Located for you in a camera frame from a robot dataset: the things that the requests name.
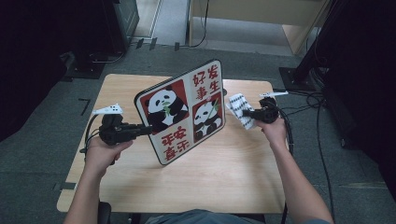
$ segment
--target shirt sleeve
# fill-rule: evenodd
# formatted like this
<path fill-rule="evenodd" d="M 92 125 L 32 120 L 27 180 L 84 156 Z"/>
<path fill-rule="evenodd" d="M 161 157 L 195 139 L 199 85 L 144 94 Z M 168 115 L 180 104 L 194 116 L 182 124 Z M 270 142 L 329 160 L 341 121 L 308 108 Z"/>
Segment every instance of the shirt sleeve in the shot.
<path fill-rule="evenodd" d="M 206 210 L 194 209 L 184 213 L 167 214 L 159 218 L 152 219 L 146 224 L 252 224 L 241 217 L 225 213 L 213 213 Z"/>
<path fill-rule="evenodd" d="M 311 219 L 303 222 L 302 224 L 330 224 L 330 222 L 323 219 Z"/>

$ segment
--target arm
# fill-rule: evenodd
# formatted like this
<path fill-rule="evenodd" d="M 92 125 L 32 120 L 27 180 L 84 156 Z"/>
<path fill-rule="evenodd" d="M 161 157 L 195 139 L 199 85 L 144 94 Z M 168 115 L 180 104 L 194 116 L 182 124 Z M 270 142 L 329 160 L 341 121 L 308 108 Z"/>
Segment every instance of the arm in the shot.
<path fill-rule="evenodd" d="M 277 119 L 272 124 L 256 120 L 256 124 L 262 128 L 274 151 L 291 218 L 296 223 L 316 218 L 333 223 L 325 202 L 306 179 L 286 147 L 284 120 Z"/>
<path fill-rule="evenodd" d="M 85 167 L 64 223 L 97 224 L 100 181 L 110 163 L 119 159 L 120 153 L 131 144 L 132 141 L 110 147 L 98 137 L 91 140 Z"/>

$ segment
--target gray carpet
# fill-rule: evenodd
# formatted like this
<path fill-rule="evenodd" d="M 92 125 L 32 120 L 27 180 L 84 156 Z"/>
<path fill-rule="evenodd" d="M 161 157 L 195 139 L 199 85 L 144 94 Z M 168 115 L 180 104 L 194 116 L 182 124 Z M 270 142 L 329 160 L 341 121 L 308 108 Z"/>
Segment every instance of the gray carpet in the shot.
<path fill-rule="evenodd" d="M 224 78 L 266 80 L 284 88 L 279 66 L 295 67 L 301 58 L 237 53 L 208 49 L 149 46 L 130 47 L 116 63 L 106 65 L 98 80 L 59 82 L 22 129 L 0 143 L 0 223 L 62 223 L 65 214 L 56 209 L 60 195 L 53 190 L 65 180 L 79 140 L 106 74 L 174 76 L 210 59 L 219 59 Z M 85 102 L 91 99 L 81 116 Z M 306 105 L 305 97 L 277 97 L 280 107 Z M 317 114 L 314 108 L 290 115 L 294 157 L 327 204 L 326 176 L 318 151 Z M 396 203 L 391 198 L 377 165 L 359 150 L 343 149 L 332 115 L 320 109 L 320 141 L 332 184 L 337 223 L 396 223 Z M 279 223 L 280 215 L 267 215 L 267 223 Z M 113 223 L 128 223 L 127 214 L 113 214 Z"/>

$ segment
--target panda face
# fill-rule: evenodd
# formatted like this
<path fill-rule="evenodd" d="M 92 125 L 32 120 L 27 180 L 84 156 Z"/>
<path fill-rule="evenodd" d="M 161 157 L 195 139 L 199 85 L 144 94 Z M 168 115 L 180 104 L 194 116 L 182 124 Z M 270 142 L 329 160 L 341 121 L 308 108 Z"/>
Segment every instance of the panda face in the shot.
<path fill-rule="evenodd" d="M 156 113 L 164 110 L 166 106 L 171 105 L 177 96 L 174 91 L 161 90 L 157 91 L 148 102 L 148 112 Z"/>
<path fill-rule="evenodd" d="M 200 124 L 205 122 L 207 119 L 213 118 L 217 114 L 215 108 L 211 102 L 208 102 L 204 105 L 198 107 L 197 112 L 195 113 L 194 124 Z"/>

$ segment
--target person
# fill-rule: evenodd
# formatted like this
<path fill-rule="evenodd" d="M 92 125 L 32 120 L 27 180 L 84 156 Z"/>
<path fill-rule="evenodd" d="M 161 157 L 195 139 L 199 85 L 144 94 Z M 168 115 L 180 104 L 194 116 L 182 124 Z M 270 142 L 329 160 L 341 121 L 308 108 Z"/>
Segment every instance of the person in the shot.
<path fill-rule="evenodd" d="M 325 202 L 309 183 L 286 145 L 286 127 L 283 119 L 266 124 L 256 120 L 270 142 L 285 192 L 286 204 L 294 223 L 333 223 Z M 78 188 L 64 223 L 97 223 L 99 185 L 106 168 L 133 141 L 108 146 L 94 137 L 87 151 L 86 163 Z M 205 210 L 191 210 L 180 214 L 155 217 L 149 223 L 253 223 L 253 221 L 230 214 L 217 214 Z"/>

